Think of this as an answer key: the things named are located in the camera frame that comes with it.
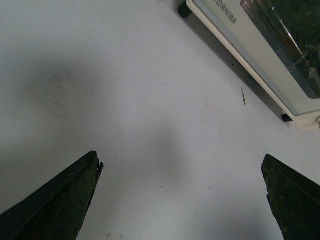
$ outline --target toshiba logo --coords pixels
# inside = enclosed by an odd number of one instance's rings
[[[224,15],[227,16],[227,18],[235,24],[237,19],[236,17],[232,14],[232,12],[228,9],[228,7],[224,4],[222,0],[214,0],[216,5],[221,9],[221,11],[224,13]]]

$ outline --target white floor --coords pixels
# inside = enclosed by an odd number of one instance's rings
[[[95,150],[78,240],[283,239],[262,161],[319,184],[320,131],[283,123],[180,3],[1,1],[0,213]]]

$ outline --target white appliance casing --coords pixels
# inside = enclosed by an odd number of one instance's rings
[[[240,3],[186,0],[191,11],[296,124],[303,130],[318,130],[320,99],[307,97]],[[228,14],[222,11],[222,4]]]

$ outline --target toaster oven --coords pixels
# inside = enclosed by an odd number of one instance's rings
[[[319,0],[186,0],[222,42],[304,130],[320,122]]]

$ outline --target appliance foot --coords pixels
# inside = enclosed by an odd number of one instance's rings
[[[285,123],[293,121],[287,114],[283,114],[281,117]]]
[[[181,3],[181,5],[178,7],[178,13],[184,19],[187,18],[192,13],[186,1]]]

